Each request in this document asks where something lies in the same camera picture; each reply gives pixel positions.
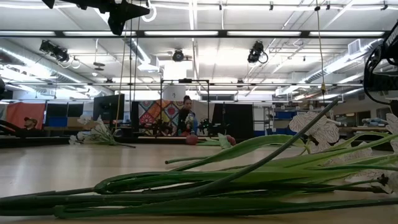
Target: wire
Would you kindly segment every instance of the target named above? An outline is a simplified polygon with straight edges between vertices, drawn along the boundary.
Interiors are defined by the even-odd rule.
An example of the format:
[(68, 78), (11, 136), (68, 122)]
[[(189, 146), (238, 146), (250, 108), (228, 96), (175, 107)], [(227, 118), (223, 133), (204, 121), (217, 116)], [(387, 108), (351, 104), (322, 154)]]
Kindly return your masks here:
[(142, 20), (144, 22), (152, 22), (156, 18), (157, 10), (156, 10), (156, 7), (150, 3), (150, 0), (147, 0), (147, 2), (148, 2), (148, 9), (152, 9), (154, 11), (154, 13), (149, 19), (147, 19), (145, 16), (140, 16), (139, 18), (142, 17)]
[(365, 94), (369, 97), (369, 99), (373, 100), (374, 102), (390, 106), (391, 104), (388, 103), (388, 102), (379, 101), (379, 100), (373, 98), (373, 96), (370, 94), (368, 89), (365, 87), (367, 85), (367, 82), (369, 82), (369, 80), (368, 80), (369, 77), (373, 74), (374, 69), (376, 68), (378, 63), (381, 61), (381, 56), (380, 55), (378, 56), (378, 58), (376, 60), (372, 61), (372, 56), (375, 53), (379, 52), (379, 51), (381, 51), (381, 47), (380, 46), (376, 47), (376, 49), (373, 50), (373, 52), (370, 54), (368, 60), (365, 63), (364, 88), (363, 88), (363, 90), (364, 90)]
[[(126, 40), (127, 32), (124, 33), (124, 39)], [(123, 41), (123, 57), (122, 57), (122, 69), (120, 73), (120, 82), (119, 82), (119, 96), (118, 96), (118, 110), (116, 112), (116, 124), (114, 129), (118, 128), (118, 121), (119, 121), (119, 110), (120, 110), (120, 96), (121, 96), (121, 89), (122, 89), (122, 79), (123, 79), (123, 68), (124, 68), (124, 56), (126, 55), (126, 43)]]
[(317, 10), (317, 19), (318, 19), (318, 39), (319, 39), (319, 51), (321, 53), (321, 71), (322, 71), (322, 85), (321, 85), (321, 91), (323, 95), (323, 103), (325, 103), (325, 92), (326, 92), (326, 86), (325, 86), (325, 73), (323, 71), (323, 54), (322, 54), (322, 41), (321, 41), (321, 28), (320, 28), (320, 18), (319, 18), (319, 10)]

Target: colorful quilt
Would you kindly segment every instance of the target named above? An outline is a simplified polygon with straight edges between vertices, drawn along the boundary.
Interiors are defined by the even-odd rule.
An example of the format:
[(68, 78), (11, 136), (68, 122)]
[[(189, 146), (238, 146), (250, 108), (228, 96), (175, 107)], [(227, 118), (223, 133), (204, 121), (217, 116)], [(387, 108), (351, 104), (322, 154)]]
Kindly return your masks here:
[[(163, 122), (168, 122), (173, 127), (173, 130), (176, 130), (178, 125), (178, 112), (182, 106), (182, 101), (162, 100), (162, 111), (160, 111), (160, 100), (139, 102), (139, 123), (154, 124), (161, 116)], [(145, 132), (146, 134), (153, 134), (150, 129), (147, 129)]]

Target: man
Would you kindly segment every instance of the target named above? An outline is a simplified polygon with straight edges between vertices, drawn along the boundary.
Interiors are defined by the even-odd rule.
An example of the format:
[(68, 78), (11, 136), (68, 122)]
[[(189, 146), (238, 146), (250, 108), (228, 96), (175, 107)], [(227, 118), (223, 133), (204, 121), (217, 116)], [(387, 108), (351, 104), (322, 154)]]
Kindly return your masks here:
[(25, 121), (25, 124), (24, 124), (25, 130), (37, 131), (37, 129), (36, 129), (37, 120), (36, 119), (26, 117), (24, 119), (24, 121)]

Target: light fixture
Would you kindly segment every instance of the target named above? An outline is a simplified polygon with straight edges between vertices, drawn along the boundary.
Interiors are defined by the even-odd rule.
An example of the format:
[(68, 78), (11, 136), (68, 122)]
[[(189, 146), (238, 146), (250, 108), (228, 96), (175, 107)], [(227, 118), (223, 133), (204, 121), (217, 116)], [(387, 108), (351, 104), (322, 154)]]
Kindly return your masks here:
[(362, 76), (363, 76), (363, 73), (356, 74), (356, 75), (352, 75), (352, 76), (350, 76), (350, 77), (348, 77), (348, 78), (345, 78), (345, 79), (343, 79), (343, 80), (338, 81), (337, 83), (347, 83), (347, 82), (351, 82), (351, 81), (353, 81), (353, 80), (355, 80), (355, 79), (357, 79), (357, 78), (359, 78), (359, 77), (362, 77)]
[(332, 99), (332, 98), (334, 98), (334, 97), (336, 97), (336, 96), (338, 96), (338, 95), (340, 95), (340, 94), (328, 94), (328, 95), (325, 95), (325, 96), (319, 96), (319, 97), (317, 97), (317, 99), (318, 100), (323, 100), (323, 99)]
[(20, 36), (55, 36), (54, 31), (18, 31), (18, 30), (0, 30), (0, 36), (20, 35)]
[(384, 32), (380, 31), (321, 31), (310, 32), (310, 37), (321, 35), (321, 37), (381, 37)]
[(361, 91), (361, 90), (363, 90), (363, 88), (359, 88), (359, 89), (356, 89), (356, 90), (348, 91), (348, 92), (344, 93), (344, 95), (350, 95), (350, 94), (356, 93), (356, 92)]
[(226, 35), (235, 36), (291, 36), (298, 37), (301, 35), (300, 31), (228, 31)]
[(165, 36), (206, 36), (206, 35), (218, 35), (218, 31), (199, 31), (199, 30), (188, 30), (188, 31), (145, 31), (147, 36), (165, 35)]
[[(91, 36), (102, 36), (102, 37), (112, 37), (115, 36), (112, 31), (64, 31), (63, 34), (67, 37), (69, 36), (80, 36), (80, 37), (91, 37)], [(136, 36), (135, 31), (124, 31), (122, 35), (126, 36)]]

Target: wall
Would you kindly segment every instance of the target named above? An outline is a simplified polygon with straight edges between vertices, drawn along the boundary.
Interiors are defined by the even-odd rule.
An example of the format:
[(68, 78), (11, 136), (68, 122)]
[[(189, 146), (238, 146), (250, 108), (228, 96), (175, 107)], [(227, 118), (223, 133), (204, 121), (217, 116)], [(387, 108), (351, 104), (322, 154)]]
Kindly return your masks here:
[[(377, 100), (386, 101), (385, 99), (378, 96), (378, 94), (372, 94), (372, 96)], [(333, 108), (333, 112), (335, 115), (371, 111), (371, 117), (375, 118), (377, 116), (377, 109), (387, 107), (386, 105), (382, 105), (380, 103), (372, 101), (367, 96), (365, 96), (364, 100), (358, 100), (358, 96), (353, 96), (351, 98), (345, 98), (344, 101), (344, 103), (339, 103)]]

